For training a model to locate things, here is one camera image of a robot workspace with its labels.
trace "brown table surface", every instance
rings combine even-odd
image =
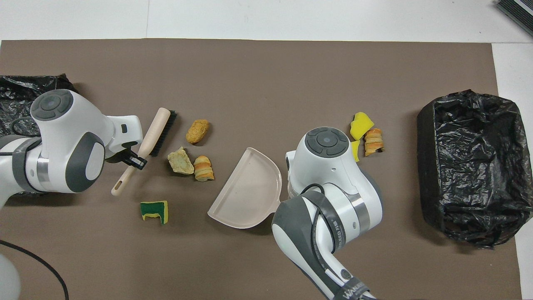
[[[383,191],[383,221],[336,257],[382,299],[520,298],[514,240],[496,250],[449,240],[419,204],[416,115],[448,93],[497,94],[490,44],[3,41],[0,73],[66,73],[102,113],[138,115],[144,131],[158,107],[178,114],[122,196],[110,190],[126,165],[106,164],[81,194],[12,198],[0,211],[0,237],[53,265],[71,299],[322,299],[279,250],[272,216],[237,230],[207,211],[246,147],[277,164],[286,199],[285,153],[315,127],[348,132],[359,111],[384,132],[386,151],[359,163]],[[195,119],[212,128],[192,146]],[[180,146],[208,156],[216,180],[173,174],[166,154]],[[140,215],[139,202],[159,200],[169,204],[164,226]],[[20,272],[21,299],[62,298],[38,262],[0,251]]]

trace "sponge piece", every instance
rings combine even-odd
[[[161,224],[168,222],[168,203],[166,201],[141,202],[142,219],[146,217],[161,219]]]
[[[353,154],[353,158],[356,160],[356,162],[359,162],[359,156],[357,155],[357,150],[359,149],[359,144],[360,143],[361,143],[360,139],[352,142],[352,154]]]
[[[362,112],[356,113],[353,121],[350,123],[350,134],[352,134],[355,140],[360,140],[372,126],[374,126],[374,122],[370,120],[367,114]]]

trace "white table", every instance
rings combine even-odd
[[[533,37],[491,0],[0,0],[1,40],[231,38],[492,43],[499,95],[533,141]],[[533,222],[516,235],[533,298]]]

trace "black plastic bag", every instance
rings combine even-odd
[[[424,219],[479,248],[508,241],[532,211],[526,133],[516,104],[471,90],[437,98],[417,117]]]
[[[65,74],[59,76],[0,75],[0,137],[39,135],[31,119],[30,106],[44,92],[68,89],[77,92]]]

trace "dustpan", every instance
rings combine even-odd
[[[276,164],[249,147],[207,214],[233,228],[250,228],[276,212],[280,193],[281,173]]]

